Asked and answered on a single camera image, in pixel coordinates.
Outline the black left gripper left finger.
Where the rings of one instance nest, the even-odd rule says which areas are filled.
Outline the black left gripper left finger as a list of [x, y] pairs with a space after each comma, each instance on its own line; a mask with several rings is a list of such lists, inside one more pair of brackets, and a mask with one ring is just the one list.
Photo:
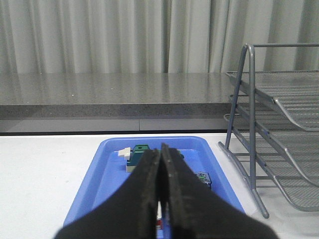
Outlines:
[[96, 209], [62, 228], [57, 239], [154, 239], [158, 150], [146, 150], [122, 186]]

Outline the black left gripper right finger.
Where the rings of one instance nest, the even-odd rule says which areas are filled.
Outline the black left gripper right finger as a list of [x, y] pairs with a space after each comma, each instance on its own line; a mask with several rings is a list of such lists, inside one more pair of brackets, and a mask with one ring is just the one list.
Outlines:
[[175, 148], [161, 146], [160, 199], [173, 239], [275, 239], [267, 225], [213, 193]]

